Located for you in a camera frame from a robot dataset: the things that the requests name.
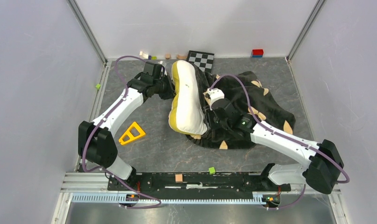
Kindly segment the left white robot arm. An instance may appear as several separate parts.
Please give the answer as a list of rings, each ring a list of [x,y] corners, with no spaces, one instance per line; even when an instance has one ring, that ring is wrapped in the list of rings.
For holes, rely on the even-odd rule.
[[[161,63],[146,62],[142,72],[127,82],[122,94],[93,121],[83,121],[78,127],[78,154],[82,162],[92,162],[116,177],[125,190],[137,184],[135,169],[118,155],[114,136],[125,120],[147,99],[175,96],[171,77]]]

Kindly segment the white yellow-edged pillow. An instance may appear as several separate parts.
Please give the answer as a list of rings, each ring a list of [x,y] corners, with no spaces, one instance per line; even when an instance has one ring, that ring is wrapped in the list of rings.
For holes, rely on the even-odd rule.
[[[170,128],[186,135],[203,135],[207,126],[200,103],[195,67],[187,61],[178,60],[172,65],[171,75],[176,95],[169,113]]]

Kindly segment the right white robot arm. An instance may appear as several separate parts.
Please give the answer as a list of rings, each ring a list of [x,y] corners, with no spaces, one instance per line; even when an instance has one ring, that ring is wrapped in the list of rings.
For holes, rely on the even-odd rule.
[[[336,145],[305,140],[281,131],[251,114],[239,112],[226,99],[210,101],[215,123],[237,140],[245,140],[274,149],[296,161],[295,164],[270,163],[262,172],[260,185],[273,190],[283,184],[307,184],[312,189],[330,194],[343,171],[343,161]]]

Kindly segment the black floral pillowcase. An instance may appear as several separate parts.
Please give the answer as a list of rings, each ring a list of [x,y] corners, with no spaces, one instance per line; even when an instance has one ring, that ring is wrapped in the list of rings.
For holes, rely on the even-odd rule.
[[[196,68],[198,87],[201,93],[218,81],[215,87],[222,90],[236,110],[243,114],[253,112],[260,120],[288,134],[292,134],[295,116],[283,109],[252,71],[233,77],[220,78]],[[250,140],[240,140],[222,128],[210,129],[203,135],[187,135],[187,139],[200,147],[212,149],[250,149],[255,146]]]

